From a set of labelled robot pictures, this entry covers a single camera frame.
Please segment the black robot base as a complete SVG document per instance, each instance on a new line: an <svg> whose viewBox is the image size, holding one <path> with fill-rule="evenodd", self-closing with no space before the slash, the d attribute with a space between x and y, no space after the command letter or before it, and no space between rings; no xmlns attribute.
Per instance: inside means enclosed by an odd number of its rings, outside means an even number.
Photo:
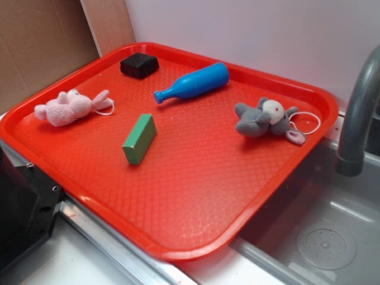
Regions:
<svg viewBox="0 0 380 285"><path fill-rule="evenodd" d="M37 166L14 166L1 150L1 273L50 239L62 187Z"/></svg>

